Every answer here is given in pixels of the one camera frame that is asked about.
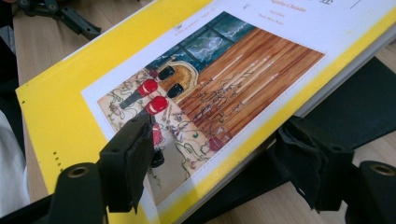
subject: book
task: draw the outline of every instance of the book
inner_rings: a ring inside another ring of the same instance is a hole
[[[394,15],[392,1],[155,1],[17,89],[46,185],[149,109],[164,163],[137,215],[109,219],[180,222]]]

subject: desk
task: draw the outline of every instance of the desk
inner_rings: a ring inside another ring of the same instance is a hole
[[[84,0],[73,2],[72,7],[88,21],[106,31],[149,2],[149,0],[140,2]],[[14,18],[14,27],[21,84],[88,43],[85,37],[74,34],[58,21],[41,17],[29,18],[21,11]],[[396,72],[395,45],[383,49],[378,54],[378,58]],[[44,186],[27,132],[25,132],[25,145],[29,187],[34,202],[47,196],[48,191]],[[359,149],[356,161],[358,162],[359,158],[370,159],[396,166],[396,158],[391,156],[395,154],[396,147],[392,145],[396,146],[396,133],[391,133]],[[343,223],[344,214],[339,212],[318,215],[315,211],[310,211],[308,205],[288,183],[209,223],[257,223],[263,220],[268,220],[269,223]]]

